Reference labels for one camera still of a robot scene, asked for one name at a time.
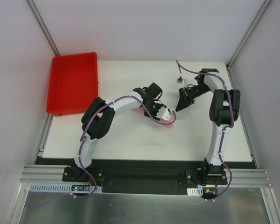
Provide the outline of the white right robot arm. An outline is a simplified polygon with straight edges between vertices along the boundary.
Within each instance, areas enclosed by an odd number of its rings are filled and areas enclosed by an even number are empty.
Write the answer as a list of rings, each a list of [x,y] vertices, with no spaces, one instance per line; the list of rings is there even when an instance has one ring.
[[[229,90],[217,69],[203,68],[195,74],[197,85],[179,89],[179,101],[175,110],[181,111],[194,104],[197,97],[213,93],[209,110],[212,122],[210,148],[201,168],[190,175],[193,183],[205,186],[225,175],[224,151],[229,131],[239,116],[240,91]]]

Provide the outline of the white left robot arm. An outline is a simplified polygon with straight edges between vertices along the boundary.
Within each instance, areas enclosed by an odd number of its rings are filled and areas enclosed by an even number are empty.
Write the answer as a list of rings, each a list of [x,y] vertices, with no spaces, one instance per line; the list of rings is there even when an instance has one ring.
[[[157,123],[163,125],[163,121],[170,121],[172,113],[159,101],[161,96],[162,89],[156,83],[152,83],[148,87],[135,88],[130,94],[115,100],[95,98],[81,119],[81,145],[68,174],[80,182],[88,179],[87,167],[91,165],[98,140],[109,132],[115,116],[132,109],[143,108],[144,115]]]

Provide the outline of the pink t shirt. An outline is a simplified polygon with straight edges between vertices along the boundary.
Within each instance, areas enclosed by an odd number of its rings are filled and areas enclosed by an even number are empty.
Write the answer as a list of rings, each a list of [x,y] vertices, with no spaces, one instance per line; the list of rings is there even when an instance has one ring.
[[[144,115],[145,109],[143,107],[135,108],[135,109],[132,109],[131,111],[140,114],[144,118],[150,118],[150,117],[147,117]],[[165,126],[166,128],[173,128],[174,124],[168,125],[169,123],[173,122],[173,120],[174,120],[174,117],[172,117],[170,121],[160,119],[159,122],[162,123],[162,126]]]

